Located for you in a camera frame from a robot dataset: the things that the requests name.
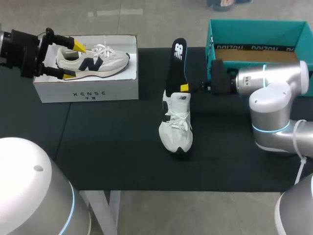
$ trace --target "insole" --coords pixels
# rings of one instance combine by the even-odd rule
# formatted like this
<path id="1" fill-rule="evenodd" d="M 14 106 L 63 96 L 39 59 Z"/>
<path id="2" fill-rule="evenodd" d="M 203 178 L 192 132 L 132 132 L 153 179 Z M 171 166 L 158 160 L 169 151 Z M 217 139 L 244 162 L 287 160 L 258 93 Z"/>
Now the insole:
<path id="1" fill-rule="evenodd" d="M 187 43 L 183 38 L 173 42 L 170 57 L 170 67 L 166 79 L 166 96 L 180 92 L 180 86 L 187 83 L 185 77 L 185 60 L 187 55 Z"/>
<path id="2" fill-rule="evenodd" d="M 77 60 L 78 58 L 79 58 L 78 56 L 72 56 L 72 57 L 67 57 L 66 60 L 74 61 L 74 60 Z"/>

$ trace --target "gray floor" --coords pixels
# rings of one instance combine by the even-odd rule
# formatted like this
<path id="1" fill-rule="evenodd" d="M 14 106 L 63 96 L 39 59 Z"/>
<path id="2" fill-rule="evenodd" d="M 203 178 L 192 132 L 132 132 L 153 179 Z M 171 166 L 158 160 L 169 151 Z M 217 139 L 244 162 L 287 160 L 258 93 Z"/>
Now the gray floor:
<path id="1" fill-rule="evenodd" d="M 210 18 L 307 20 L 312 0 L 254 0 L 230 12 L 206 8 L 206 0 L 0 0 L 5 30 L 32 34 L 53 28 L 63 35 L 137 34 L 140 47 L 170 47 L 177 37 L 202 47 Z"/>
<path id="2" fill-rule="evenodd" d="M 210 18 L 307 20 L 312 0 L 254 0 L 230 12 L 205 0 L 0 0 L 4 30 L 39 34 L 137 34 L 139 47 L 170 47 L 177 37 L 205 46 Z M 279 193 L 122 193 L 120 235 L 276 235 Z"/>

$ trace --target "table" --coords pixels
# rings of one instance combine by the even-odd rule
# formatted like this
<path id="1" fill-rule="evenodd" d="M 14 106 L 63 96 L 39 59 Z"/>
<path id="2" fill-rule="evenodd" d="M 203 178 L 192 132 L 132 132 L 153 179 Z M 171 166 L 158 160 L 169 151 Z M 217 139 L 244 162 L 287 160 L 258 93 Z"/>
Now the table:
<path id="1" fill-rule="evenodd" d="M 139 49 L 140 100 L 42 104 L 31 80 L 0 70 L 0 137 L 37 143 L 79 190 L 285 191 L 300 160 L 259 149 L 248 101 L 192 95 L 193 155 L 165 151 L 158 126 L 170 48 Z M 188 81 L 206 79 L 205 48 L 190 47 Z M 298 97 L 293 119 L 313 121 L 313 97 Z M 313 171 L 309 161 L 303 176 Z"/>

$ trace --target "shoe box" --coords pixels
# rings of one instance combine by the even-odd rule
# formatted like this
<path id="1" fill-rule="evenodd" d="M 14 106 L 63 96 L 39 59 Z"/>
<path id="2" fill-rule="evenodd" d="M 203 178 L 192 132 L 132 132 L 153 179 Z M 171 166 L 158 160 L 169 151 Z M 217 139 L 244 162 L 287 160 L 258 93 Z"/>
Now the shoe box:
<path id="1" fill-rule="evenodd" d="M 212 60 L 225 69 L 303 60 L 313 74 L 313 34 L 304 21 L 211 19 L 206 43 L 207 77 Z M 305 96 L 313 96 L 313 79 Z"/>
<path id="2" fill-rule="evenodd" d="M 93 102 L 102 100 L 138 99 L 138 47 L 134 35 L 72 36 L 85 45 L 106 44 L 113 50 L 130 55 L 129 64 L 119 73 L 100 78 L 89 76 L 76 80 L 60 80 L 52 76 L 34 78 L 34 86 L 42 103 Z M 56 68 L 58 48 L 49 46 L 45 66 Z"/>

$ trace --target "white cable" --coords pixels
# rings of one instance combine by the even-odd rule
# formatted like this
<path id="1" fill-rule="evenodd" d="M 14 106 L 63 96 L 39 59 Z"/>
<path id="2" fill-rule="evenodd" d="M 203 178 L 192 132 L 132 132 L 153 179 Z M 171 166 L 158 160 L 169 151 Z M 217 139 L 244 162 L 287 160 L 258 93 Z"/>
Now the white cable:
<path id="1" fill-rule="evenodd" d="M 296 140 L 296 132 L 297 132 L 297 129 L 298 129 L 298 126 L 300 125 L 301 122 L 303 121 L 306 121 L 306 120 L 298 120 L 296 122 L 296 124 L 294 125 L 294 128 L 293 128 L 293 132 L 292 132 L 292 143 L 293 143 L 293 147 L 295 149 L 295 152 L 297 153 L 297 155 L 299 156 L 299 158 L 301 159 L 301 165 L 300 165 L 300 168 L 299 168 L 299 171 L 298 171 L 298 174 L 297 174 L 297 178 L 295 179 L 295 185 L 299 183 L 300 181 L 300 177 L 301 177 L 301 174 L 302 174 L 302 171 L 303 171 L 303 167 L 304 167 L 304 164 L 307 163 L 307 158 L 306 157 L 303 157 L 298 149 L 298 145 L 297 145 L 297 140 Z"/>
<path id="2" fill-rule="evenodd" d="M 267 65 L 263 65 L 263 87 L 266 87 L 265 84 L 265 69 L 266 69 Z"/>

